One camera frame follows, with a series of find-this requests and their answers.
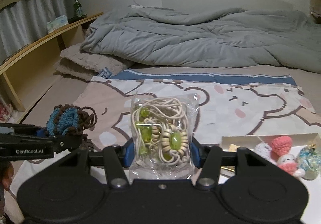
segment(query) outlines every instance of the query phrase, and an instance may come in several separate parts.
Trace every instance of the pink cheek print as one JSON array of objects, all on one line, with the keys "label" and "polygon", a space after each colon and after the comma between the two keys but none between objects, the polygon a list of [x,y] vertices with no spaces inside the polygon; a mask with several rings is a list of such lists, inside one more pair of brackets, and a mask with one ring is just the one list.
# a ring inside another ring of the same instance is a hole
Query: pink cheek print
[{"label": "pink cheek print", "polygon": [[309,100],[307,99],[300,99],[300,103],[304,106],[304,107],[307,107],[307,108],[312,108],[312,104],[310,103]]},{"label": "pink cheek print", "polygon": [[214,89],[219,94],[224,94],[224,89],[221,86],[216,85],[216,86],[214,86]]},{"label": "pink cheek print", "polygon": [[235,109],[235,114],[236,114],[236,116],[238,116],[239,118],[244,118],[244,117],[246,117],[246,114],[243,112],[243,111],[241,111],[240,109]]}]

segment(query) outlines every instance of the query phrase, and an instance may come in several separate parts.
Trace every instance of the pink yarn ball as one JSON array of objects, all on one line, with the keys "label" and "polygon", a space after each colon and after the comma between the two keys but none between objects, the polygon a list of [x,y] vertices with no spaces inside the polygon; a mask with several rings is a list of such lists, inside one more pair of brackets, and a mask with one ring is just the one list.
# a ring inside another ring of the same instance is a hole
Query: pink yarn ball
[{"label": "pink yarn ball", "polygon": [[283,163],[279,165],[279,168],[287,172],[288,174],[293,175],[298,169],[298,164],[296,162]]},{"label": "pink yarn ball", "polygon": [[292,138],[289,136],[280,136],[271,142],[272,152],[278,156],[288,154],[292,147]]}]

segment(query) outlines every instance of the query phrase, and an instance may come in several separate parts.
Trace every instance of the blue gripper pad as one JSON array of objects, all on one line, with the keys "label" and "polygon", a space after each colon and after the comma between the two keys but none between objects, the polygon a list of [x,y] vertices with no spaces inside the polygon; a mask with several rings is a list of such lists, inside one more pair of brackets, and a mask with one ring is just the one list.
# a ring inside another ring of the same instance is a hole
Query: blue gripper pad
[{"label": "blue gripper pad", "polygon": [[[201,165],[201,158],[198,153],[198,149],[194,143],[190,144],[190,149],[191,149],[191,156],[193,159],[193,163],[195,167],[199,167]],[[125,157],[123,160],[123,167],[128,168],[133,160],[135,158],[135,151],[134,151],[134,143],[132,142],[127,148],[126,148],[126,153]]]}]

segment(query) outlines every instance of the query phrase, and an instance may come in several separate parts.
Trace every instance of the tissue box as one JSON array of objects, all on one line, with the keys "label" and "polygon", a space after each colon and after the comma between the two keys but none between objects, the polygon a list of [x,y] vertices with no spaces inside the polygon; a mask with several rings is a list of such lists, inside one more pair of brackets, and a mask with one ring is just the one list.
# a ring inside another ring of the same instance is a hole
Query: tissue box
[{"label": "tissue box", "polygon": [[51,32],[54,32],[56,29],[64,26],[64,25],[68,25],[68,18],[66,17],[66,15],[62,15],[58,18],[56,18],[54,21],[49,21],[47,22],[47,31],[48,34]]}]

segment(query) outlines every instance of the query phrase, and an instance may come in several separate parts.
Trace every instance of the headboard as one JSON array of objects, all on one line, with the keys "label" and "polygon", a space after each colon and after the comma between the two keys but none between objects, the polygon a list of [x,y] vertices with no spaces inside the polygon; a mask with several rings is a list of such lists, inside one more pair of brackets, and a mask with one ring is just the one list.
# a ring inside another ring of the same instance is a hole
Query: headboard
[{"label": "headboard", "polygon": [[162,0],[163,8],[185,13],[240,7],[247,10],[292,10],[293,5],[283,0]]}]

